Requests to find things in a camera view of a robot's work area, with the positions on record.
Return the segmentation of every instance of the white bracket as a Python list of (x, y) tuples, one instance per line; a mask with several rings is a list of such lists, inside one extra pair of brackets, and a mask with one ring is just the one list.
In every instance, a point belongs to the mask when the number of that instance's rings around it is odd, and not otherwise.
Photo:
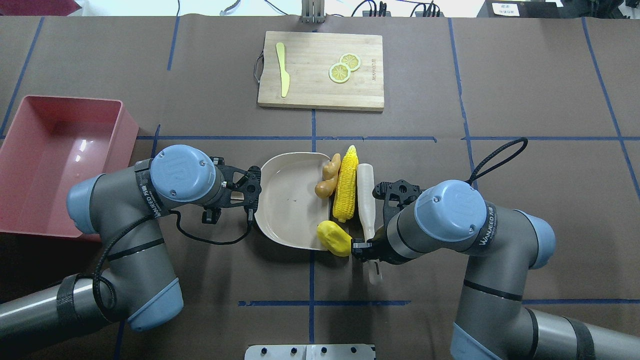
[(244, 360), (376, 360), (374, 345), (254, 345), (246, 349)]
[(322, 24), (324, 16), (324, 0), (302, 0), (301, 22)]

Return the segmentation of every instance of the robotic arm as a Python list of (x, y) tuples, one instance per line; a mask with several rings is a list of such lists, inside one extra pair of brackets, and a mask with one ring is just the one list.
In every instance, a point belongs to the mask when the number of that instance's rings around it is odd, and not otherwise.
[[(236, 183), (234, 172), (244, 175)], [(232, 204), (232, 191), (242, 192), (244, 200)], [(197, 204), (205, 209), (202, 221), (215, 224), (222, 208), (244, 206), (249, 231), (260, 191), (258, 167), (226, 166), (223, 158), (186, 145), (75, 185), (67, 197), (68, 212), (78, 229), (99, 233), (105, 242), (98, 269), (1, 304), (0, 349), (20, 354), (123, 319), (135, 331), (167, 322), (182, 309), (182, 292), (155, 218)], [(105, 259), (110, 267), (100, 274)]]
[(369, 241), (353, 240), (356, 258), (400, 265), (441, 248), (469, 255), (455, 359), (640, 358), (640, 338), (522, 307), (527, 271), (556, 248), (546, 221), (486, 202), (459, 180), (423, 192), (403, 180), (380, 183), (374, 196), (385, 199), (385, 226)]

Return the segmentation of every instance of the pink plastic container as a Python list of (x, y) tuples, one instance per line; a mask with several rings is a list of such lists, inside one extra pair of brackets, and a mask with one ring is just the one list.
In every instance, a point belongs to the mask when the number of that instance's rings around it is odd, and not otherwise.
[(127, 167), (137, 134), (119, 100), (26, 96), (0, 147), (0, 232), (99, 241), (74, 226), (67, 192)]

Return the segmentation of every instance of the white label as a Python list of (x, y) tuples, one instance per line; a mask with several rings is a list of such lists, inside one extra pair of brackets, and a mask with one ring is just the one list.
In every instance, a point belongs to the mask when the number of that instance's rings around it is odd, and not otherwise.
[(520, 16), (517, 4), (498, 4), (492, 3), (493, 13), (502, 16)]

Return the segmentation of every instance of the blue joint cap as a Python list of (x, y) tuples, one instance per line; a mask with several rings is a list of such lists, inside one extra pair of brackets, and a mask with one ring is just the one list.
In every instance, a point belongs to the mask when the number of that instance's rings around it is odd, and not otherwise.
[(530, 269), (539, 269), (547, 264), (551, 255), (556, 251), (556, 234), (554, 234), (554, 230), (548, 222), (529, 215), (522, 210), (516, 211), (529, 219), (533, 230), (536, 232), (536, 237), (538, 238), (538, 257)]
[(216, 167), (204, 152), (188, 145), (171, 145), (151, 162), (151, 181), (160, 195), (177, 202), (192, 202), (209, 193)]
[(67, 194), (67, 213), (74, 221), (76, 228), (84, 234), (98, 233), (91, 224), (91, 194), (98, 178), (103, 175), (100, 174), (75, 184)]
[(498, 355), (480, 344), (456, 323), (453, 323), (451, 355), (455, 360), (500, 360)]
[(158, 325), (171, 320), (180, 313), (184, 303), (182, 301), (182, 290), (176, 277), (164, 289), (160, 290), (151, 300), (142, 305), (127, 322), (134, 331), (145, 331), (153, 329)]
[(486, 220), (486, 204), (469, 184), (446, 180), (420, 194), (413, 215), (430, 237), (457, 242), (478, 234)]

